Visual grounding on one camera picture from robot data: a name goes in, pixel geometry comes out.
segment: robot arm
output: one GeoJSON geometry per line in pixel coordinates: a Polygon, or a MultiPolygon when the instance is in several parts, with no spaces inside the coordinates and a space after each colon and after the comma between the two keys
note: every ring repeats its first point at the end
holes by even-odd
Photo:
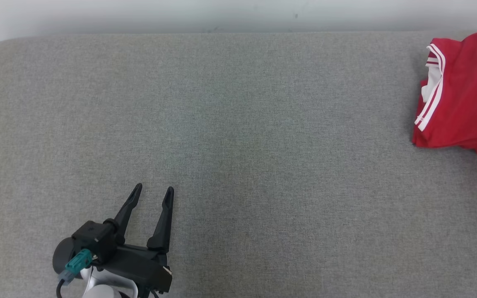
{"type": "Polygon", "coordinates": [[[151,293],[157,297],[156,292],[169,291],[172,272],[167,266],[166,254],[170,244],[174,189],[167,189],[163,211],[147,247],[125,244],[128,221],[141,190],[142,184],[139,183],[115,219],[106,219],[102,224],[88,221],[70,238],[59,243],[53,254],[53,269],[61,275],[57,295],[61,286],[68,284],[73,277],[87,280],[84,298],[128,298],[111,286],[131,288],[134,298],[148,298],[151,293]],[[88,259],[77,262],[83,267],[78,272],[78,266],[68,265],[82,255],[80,252],[88,253],[88,259]]]}

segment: gray cushion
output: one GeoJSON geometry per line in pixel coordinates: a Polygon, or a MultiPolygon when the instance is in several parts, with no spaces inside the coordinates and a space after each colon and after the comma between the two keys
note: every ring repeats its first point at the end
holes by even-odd
{"type": "Polygon", "coordinates": [[[134,245],[176,190],[168,297],[477,297],[477,155],[411,144],[435,35],[0,43],[0,298],[139,182],[134,245]]]}

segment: black cable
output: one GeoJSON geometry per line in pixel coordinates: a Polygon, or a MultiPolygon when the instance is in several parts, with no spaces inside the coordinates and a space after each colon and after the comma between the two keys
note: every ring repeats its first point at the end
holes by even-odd
{"type": "Polygon", "coordinates": [[[60,289],[62,288],[62,285],[65,283],[64,279],[61,279],[60,282],[58,283],[58,286],[56,287],[56,298],[62,298],[62,294],[60,293],[60,289]]]}

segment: gray fabric surface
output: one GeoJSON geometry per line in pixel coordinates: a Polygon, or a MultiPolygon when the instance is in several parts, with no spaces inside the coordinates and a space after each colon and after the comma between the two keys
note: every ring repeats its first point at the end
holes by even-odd
{"type": "Polygon", "coordinates": [[[167,297],[477,297],[477,155],[410,142],[433,36],[0,43],[0,298],[138,182],[134,245],[176,190],[167,297]]]}

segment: white stripe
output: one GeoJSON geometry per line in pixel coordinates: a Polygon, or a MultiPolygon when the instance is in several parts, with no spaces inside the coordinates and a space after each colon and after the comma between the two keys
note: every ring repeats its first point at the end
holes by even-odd
{"type": "MultiPolygon", "coordinates": [[[[434,55],[436,55],[435,51],[432,49],[432,46],[433,43],[431,45],[429,45],[428,47],[426,47],[426,49],[430,50],[432,53],[434,53],[434,55]]],[[[436,55],[436,57],[438,57],[437,59],[437,62],[439,63],[439,71],[441,72],[441,78],[443,77],[443,72],[441,71],[441,61],[439,60],[439,56],[436,55]]],[[[419,125],[420,122],[424,121],[424,114],[426,114],[426,111],[428,110],[428,108],[430,107],[430,104],[433,102],[432,98],[434,97],[434,94],[437,90],[437,87],[439,87],[439,83],[441,82],[438,81],[437,84],[432,88],[432,96],[428,99],[428,101],[426,102],[426,104],[424,105],[424,107],[422,108],[422,112],[417,116],[416,120],[415,120],[415,125],[419,125]]]]}
{"type": "Polygon", "coordinates": [[[434,111],[437,108],[439,101],[441,100],[441,95],[443,93],[443,82],[444,82],[444,76],[445,76],[445,64],[446,64],[445,55],[443,55],[443,53],[439,50],[439,48],[433,43],[428,47],[428,49],[432,51],[432,53],[434,53],[439,58],[439,69],[441,70],[441,79],[437,83],[438,85],[437,93],[434,100],[431,103],[428,113],[426,115],[424,115],[424,113],[422,114],[424,115],[424,119],[422,119],[421,123],[419,124],[419,130],[421,131],[423,131],[426,128],[426,125],[428,125],[428,121],[430,121],[430,119],[432,118],[432,115],[434,114],[434,111]]]}

